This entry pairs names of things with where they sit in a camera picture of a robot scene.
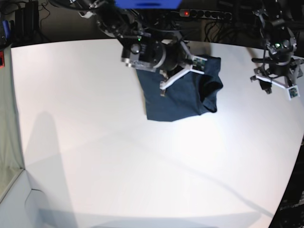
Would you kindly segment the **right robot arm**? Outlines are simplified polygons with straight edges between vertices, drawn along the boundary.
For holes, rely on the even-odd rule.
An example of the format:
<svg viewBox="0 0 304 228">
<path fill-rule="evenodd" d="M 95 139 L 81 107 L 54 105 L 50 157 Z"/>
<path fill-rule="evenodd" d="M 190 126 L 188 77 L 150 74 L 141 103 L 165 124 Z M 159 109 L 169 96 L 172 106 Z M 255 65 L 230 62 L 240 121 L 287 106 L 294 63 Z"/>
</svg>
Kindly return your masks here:
<svg viewBox="0 0 304 228">
<path fill-rule="evenodd" d="M 59 8 L 77 11 L 81 17 L 96 18 L 98 28 L 122 45 L 121 61 L 127 67 L 160 73 L 159 88 L 166 93 L 177 80 L 196 72 L 195 56 L 173 25 L 156 27 L 134 9 L 122 9 L 114 0 L 53 0 Z"/>
</svg>

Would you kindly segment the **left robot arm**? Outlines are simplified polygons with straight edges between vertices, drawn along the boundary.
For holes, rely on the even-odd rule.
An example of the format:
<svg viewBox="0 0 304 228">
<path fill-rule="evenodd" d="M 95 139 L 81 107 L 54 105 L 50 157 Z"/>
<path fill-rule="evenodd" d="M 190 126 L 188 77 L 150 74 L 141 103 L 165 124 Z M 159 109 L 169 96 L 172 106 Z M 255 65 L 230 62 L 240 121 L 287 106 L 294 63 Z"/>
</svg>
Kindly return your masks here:
<svg viewBox="0 0 304 228">
<path fill-rule="evenodd" d="M 297 79 L 304 75 L 301 69 L 304 60 L 293 58 L 297 40 L 284 19 L 281 4 L 277 0 L 263 0 L 262 8 L 254 14 L 261 22 L 264 52 L 262 58 L 252 58 L 252 62 L 261 66 L 254 69 L 250 80 L 258 81 L 268 95 L 272 93 L 272 86 L 277 86 L 286 91 L 289 100 L 299 97 Z"/>
</svg>

